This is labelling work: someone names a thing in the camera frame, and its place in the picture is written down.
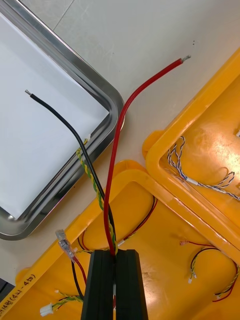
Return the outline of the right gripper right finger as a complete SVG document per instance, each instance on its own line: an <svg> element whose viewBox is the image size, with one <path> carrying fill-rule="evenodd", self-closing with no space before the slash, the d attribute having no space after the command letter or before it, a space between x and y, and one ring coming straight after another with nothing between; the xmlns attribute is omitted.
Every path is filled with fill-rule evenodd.
<svg viewBox="0 0 240 320"><path fill-rule="evenodd" d="M116 319L147 320L140 257L136 250L119 250L116 256Z"/></svg>

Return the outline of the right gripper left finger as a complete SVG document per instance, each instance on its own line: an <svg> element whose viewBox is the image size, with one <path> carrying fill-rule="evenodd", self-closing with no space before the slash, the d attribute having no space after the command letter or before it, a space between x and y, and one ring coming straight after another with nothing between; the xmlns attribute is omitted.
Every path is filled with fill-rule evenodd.
<svg viewBox="0 0 240 320"><path fill-rule="evenodd" d="M91 253L82 320L112 320L114 306L114 258L108 250Z"/></svg>

